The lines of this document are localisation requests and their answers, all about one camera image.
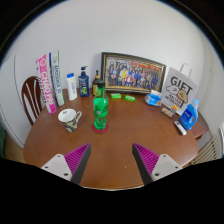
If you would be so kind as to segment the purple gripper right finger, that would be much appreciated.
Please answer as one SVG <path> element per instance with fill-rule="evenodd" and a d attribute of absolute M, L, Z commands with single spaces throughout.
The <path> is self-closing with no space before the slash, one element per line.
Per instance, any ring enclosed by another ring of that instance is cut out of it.
<path fill-rule="evenodd" d="M 158 155 L 137 143 L 132 146 L 132 154 L 145 185 L 182 169 L 168 154 Z"/>

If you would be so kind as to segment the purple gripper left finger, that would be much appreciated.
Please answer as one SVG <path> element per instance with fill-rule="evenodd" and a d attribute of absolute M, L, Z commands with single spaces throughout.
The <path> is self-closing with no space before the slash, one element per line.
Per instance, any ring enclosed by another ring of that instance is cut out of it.
<path fill-rule="evenodd" d="M 65 155 L 56 154 L 42 169 L 79 185 L 90 154 L 91 144 L 87 143 Z"/>

